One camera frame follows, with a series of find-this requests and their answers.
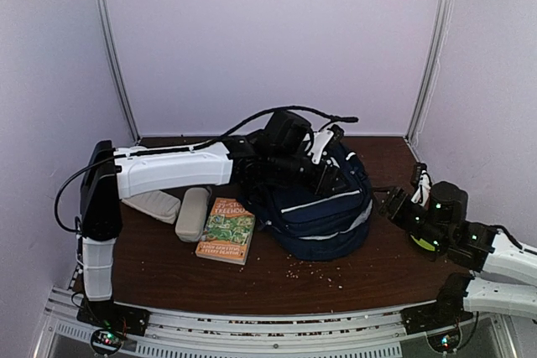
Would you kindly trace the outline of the navy blue backpack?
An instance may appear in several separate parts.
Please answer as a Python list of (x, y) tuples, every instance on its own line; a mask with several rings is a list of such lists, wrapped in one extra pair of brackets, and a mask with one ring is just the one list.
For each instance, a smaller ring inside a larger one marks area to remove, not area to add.
[(294, 257), (325, 262), (345, 257), (366, 241), (373, 210), (372, 185), (362, 161), (347, 145), (329, 152), (346, 184), (327, 196), (292, 185), (259, 185), (240, 191), (239, 203), (259, 220), (260, 227)]

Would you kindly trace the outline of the orange treehouse book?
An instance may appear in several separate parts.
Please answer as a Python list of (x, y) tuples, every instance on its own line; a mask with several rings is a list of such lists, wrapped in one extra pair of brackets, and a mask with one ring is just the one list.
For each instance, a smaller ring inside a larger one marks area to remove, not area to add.
[(237, 200), (218, 197), (196, 247), (200, 258), (243, 266), (248, 258), (256, 217)]

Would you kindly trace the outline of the beige ribbed pencil case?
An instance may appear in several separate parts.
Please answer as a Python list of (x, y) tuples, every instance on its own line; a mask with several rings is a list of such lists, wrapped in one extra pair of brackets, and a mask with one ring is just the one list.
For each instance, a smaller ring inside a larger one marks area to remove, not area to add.
[(180, 199), (161, 190), (146, 192), (129, 198), (122, 202), (157, 221), (173, 225), (180, 213)]

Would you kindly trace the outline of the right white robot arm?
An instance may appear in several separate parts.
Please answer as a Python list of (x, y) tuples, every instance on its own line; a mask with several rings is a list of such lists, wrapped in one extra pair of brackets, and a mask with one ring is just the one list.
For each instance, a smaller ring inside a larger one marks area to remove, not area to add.
[(435, 300), (403, 309), (407, 334), (455, 326), (481, 312), (536, 317), (536, 249), (500, 225), (467, 219), (468, 194), (441, 181), (377, 188), (378, 211), (432, 258), (461, 267), (448, 275)]

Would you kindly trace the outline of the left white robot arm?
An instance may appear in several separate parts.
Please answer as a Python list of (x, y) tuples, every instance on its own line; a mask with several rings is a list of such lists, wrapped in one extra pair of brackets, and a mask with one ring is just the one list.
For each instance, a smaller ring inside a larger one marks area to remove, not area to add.
[(328, 158), (343, 136), (340, 117), (312, 109), (328, 123), (315, 131), (300, 114), (302, 106), (258, 112), (239, 127), (268, 116), (266, 126), (247, 136), (231, 128), (203, 143), (163, 148), (115, 148), (100, 141), (81, 171), (77, 254), (86, 311), (101, 327), (145, 324), (147, 311), (124, 314), (113, 301), (113, 248), (123, 228), (121, 200), (154, 191), (235, 184), (240, 190), (259, 185), (300, 185), (315, 195), (333, 195), (347, 185), (343, 172)]

